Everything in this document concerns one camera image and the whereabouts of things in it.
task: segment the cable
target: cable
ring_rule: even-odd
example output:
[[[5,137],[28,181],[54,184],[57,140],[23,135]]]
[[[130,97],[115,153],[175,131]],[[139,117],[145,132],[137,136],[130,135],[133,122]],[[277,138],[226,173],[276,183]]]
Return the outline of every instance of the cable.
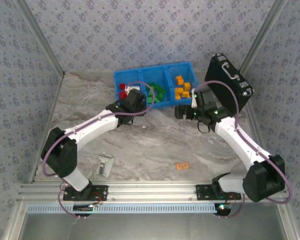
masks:
[[[92,203],[91,205],[97,205],[97,204],[99,204],[99,203],[102,204],[102,197],[101,197],[101,195],[100,195],[98,192],[96,192],[96,191],[92,192],[92,194],[99,196],[99,198],[98,198],[98,201],[97,201],[97,202],[94,202],[94,203]]]
[[[238,129],[238,118],[239,118],[239,104],[238,104],[238,100],[236,98],[236,95],[235,93],[232,91],[232,89],[227,85],[225,84],[224,82],[222,81],[217,81],[217,80],[210,80],[210,81],[206,81],[202,84],[200,84],[199,86],[197,86],[194,90],[198,90],[199,88],[202,88],[203,86],[205,85],[208,85],[208,84],[220,84],[220,85],[223,85],[225,86],[231,93],[232,97],[233,97],[233,100],[234,100],[234,103],[235,103],[235,106],[236,106],[236,114],[235,114],[235,118],[234,118],[234,128],[236,130],[236,132],[238,133],[238,135],[240,136],[240,138],[250,147],[252,148],[255,153],[257,154],[258,153],[258,149],[256,147],[254,147],[243,135],[242,133],[240,132],[240,130]],[[273,203],[276,203],[276,204],[287,204],[288,202],[291,201],[292,199],[292,196],[293,196],[293,191],[292,191],[292,188],[291,188],[291,185],[290,185],[290,182],[288,181],[287,177],[284,175],[284,173],[267,157],[265,156],[262,152],[259,152],[258,153],[265,161],[267,161],[278,173],[279,175],[282,177],[282,179],[284,180],[286,186],[287,186],[287,190],[288,190],[288,197],[284,200],[284,201],[277,201],[277,200],[274,200],[274,199],[271,199],[271,198],[266,198],[267,200],[273,202]]]
[[[223,219],[230,219],[230,218],[237,216],[244,209],[245,200],[246,200],[246,195],[242,194],[242,204],[241,204],[240,208],[238,209],[238,211],[236,211],[234,214],[232,214],[230,216],[218,216],[218,217],[223,218]]]
[[[61,185],[62,185],[62,184],[67,184],[67,182],[65,182],[65,180],[63,180],[63,182],[60,183],[59,189],[60,189],[61,191],[62,191],[62,188],[61,188]]]
[[[150,89],[150,91],[152,92],[152,95],[153,95],[153,98],[152,98],[152,103],[150,104],[149,107],[147,107],[145,110],[143,111],[140,111],[140,112],[133,112],[133,113],[130,113],[130,112],[112,112],[112,113],[108,113],[108,114],[105,114],[103,116],[101,116],[100,118],[96,118],[90,122],[87,122],[86,124],[82,125],[81,127],[78,127],[76,130],[74,131],[71,131],[71,132],[68,132],[66,134],[64,134],[63,136],[61,136],[57,141],[55,141],[52,146],[49,148],[49,150],[46,152],[44,158],[43,158],[43,164],[42,164],[42,173],[43,175],[45,175],[46,177],[52,177],[52,176],[56,176],[55,173],[47,173],[46,171],[46,164],[47,164],[47,160],[51,154],[51,152],[54,150],[54,148],[59,144],[61,143],[65,138],[69,137],[70,135],[72,134],[75,134],[76,132],[79,132],[81,131],[82,129],[85,129],[86,127],[90,126],[91,124],[94,124],[96,123],[97,121],[101,120],[101,119],[104,119],[104,118],[107,118],[107,117],[110,117],[110,116],[116,116],[116,115],[119,115],[119,116],[137,116],[137,115],[142,115],[142,114],[145,114],[147,113],[150,109],[152,109],[152,107],[154,106],[155,104],[155,97],[156,97],[156,94],[155,94],[155,91],[153,90],[153,88],[148,85],[147,83],[143,82],[143,81],[133,81],[133,82],[130,82],[128,84],[128,86],[131,86],[133,84],[143,84],[145,85],[146,87],[148,87]]]
[[[207,132],[203,132],[203,131],[201,131],[201,130],[200,130],[200,127],[199,127],[199,123],[201,123],[201,122],[200,122],[200,121],[198,121],[198,123],[197,123],[196,127],[198,128],[198,130],[199,130],[199,132],[200,132],[200,133],[202,133],[202,134],[208,134],[208,133],[210,133],[210,127],[209,127],[209,126],[207,126],[207,127],[208,127],[208,131],[207,131]]]
[[[236,199],[235,195],[232,192],[230,192],[228,194],[228,198],[226,199],[226,201],[224,202],[224,204],[226,204],[229,201],[229,196],[232,196],[232,198],[234,199],[234,204],[233,204],[233,207],[234,207],[236,205],[236,203],[237,203],[237,199]]]
[[[63,210],[66,214],[70,215],[71,217],[80,218],[80,217],[74,215],[73,213],[69,212],[69,211],[62,205],[62,202],[61,202],[61,200],[60,200],[60,196],[61,196],[61,193],[65,191],[65,189],[66,189],[67,186],[68,186],[68,185],[66,185],[66,186],[64,186],[62,189],[60,189],[60,191],[59,191],[59,193],[58,193],[58,197],[56,198],[56,200],[58,201],[60,207],[62,208],[62,210]]]

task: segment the green block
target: green block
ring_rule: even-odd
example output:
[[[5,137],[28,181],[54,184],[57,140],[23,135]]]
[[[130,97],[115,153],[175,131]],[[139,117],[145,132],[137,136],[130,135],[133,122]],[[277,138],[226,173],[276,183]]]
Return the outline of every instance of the green block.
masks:
[[[154,82],[150,82],[150,83],[148,83],[148,85],[152,88],[154,88],[156,86],[156,84]]]
[[[166,93],[166,90],[160,86],[160,85],[155,85],[154,89],[158,92],[158,93],[161,93],[161,94],[165,94]]]
[[[153,96],[153,93],[152,93],[152,91],[149,89],[149,93],[148,93],[148,96],[149,97],[152,97]]]
[[[149,97],[146,98],[146,102],[147,102],[148,104],[151,104],[151,103],[152,103],[152,100],[153,100],[152,96],[149,96]]]
[[[159,92],[157,95],[156,95],[156,99],[160,100],[160,102],[164,99],[164,94]]]

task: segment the black mounting plate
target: black mounting plate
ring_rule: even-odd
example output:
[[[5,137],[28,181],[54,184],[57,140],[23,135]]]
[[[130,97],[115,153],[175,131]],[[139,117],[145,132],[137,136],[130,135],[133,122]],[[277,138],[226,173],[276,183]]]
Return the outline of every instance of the black mounting plate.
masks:
[[[198,201],[204,201],[204,200],[233,200],[235,197],[235,200],[241,199],[241,194],[236,192],[222,192],[219,193],[218,196],[216,196],[215,192],[213,191],[211,184],[200,184],[195,186],[196,191],[196,199]]]
[[[83,197],[72,187],[68,186],[64,190],[63,201],[89,201],[89,202],[97,202],[99,197],[101,197],[101,201],[106,201],[108,196],[107,185],[93,185],[91,186],[90,194],[83,199]]]

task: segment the yellow block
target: yellow block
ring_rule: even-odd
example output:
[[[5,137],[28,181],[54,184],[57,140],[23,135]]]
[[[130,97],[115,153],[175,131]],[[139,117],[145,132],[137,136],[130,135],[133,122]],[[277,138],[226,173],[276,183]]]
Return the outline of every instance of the yellow block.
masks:
[[[181,99],[181,97],[180,97],[180,94],[175,94],[175,100],[180,100]]]
[[[184,92],[182,93],[182,97],[183,97],[183,98],[190,98],[190,93],[189,93],[188,91],[184,91]]]
[[[175,87],[174,93],[175,94],[182,94],[185,90],[182,87]]]
[[[185,82],[184,83],[184,91],[190,92],[190,90],[191,90],[191,84],[190,84],[190,82]]]
[[[176,81],[176,84],[178,84],[178,85],[182,85],[185,82],[182,76],[176,76],[175,81]]]

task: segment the red block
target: red block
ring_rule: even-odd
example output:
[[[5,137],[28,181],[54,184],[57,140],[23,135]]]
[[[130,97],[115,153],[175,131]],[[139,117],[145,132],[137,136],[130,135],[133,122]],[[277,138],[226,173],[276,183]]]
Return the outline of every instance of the red block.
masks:
[[[125,90],[125,88],[126,88],[126,85],[124,83],[120,83],[120,89]]]
[[[127,97],[127,92],[126,91],[121,91],[120,93],[119,93],[119,98],[120,99],[125,99]]]

